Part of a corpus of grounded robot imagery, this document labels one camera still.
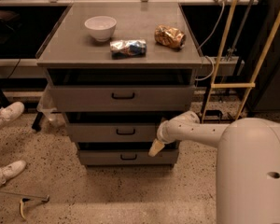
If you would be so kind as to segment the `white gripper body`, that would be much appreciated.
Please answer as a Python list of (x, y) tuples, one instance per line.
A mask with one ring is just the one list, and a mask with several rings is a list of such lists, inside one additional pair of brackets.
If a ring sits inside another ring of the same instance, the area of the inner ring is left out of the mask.
[(167, 132), (167, 124), (168, 121), (163, 121), (157, 130), (157, 138), (159, 141), (161, 141), (164, 144), (169, 144), (171, 142), (170, 137), (168, 136)]

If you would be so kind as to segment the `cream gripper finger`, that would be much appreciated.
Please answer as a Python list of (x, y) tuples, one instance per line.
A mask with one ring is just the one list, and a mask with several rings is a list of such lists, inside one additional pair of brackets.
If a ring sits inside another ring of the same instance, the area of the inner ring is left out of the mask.
[(155, 157), (159, 152), (161, 152), (165, 147), (165, 144), (158, 139), (155, 139), (152, 146), (148, 152), (150, 157)]

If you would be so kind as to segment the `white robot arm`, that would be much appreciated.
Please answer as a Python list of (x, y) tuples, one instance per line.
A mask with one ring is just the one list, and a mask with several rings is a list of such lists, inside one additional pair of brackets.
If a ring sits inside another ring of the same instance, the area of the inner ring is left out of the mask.
[(244, 118), (201, 124), (188, 111), (161, 122), (148, 155), (174, 141), (217, 149), (217, 224), (280, 224), (280, 123)]

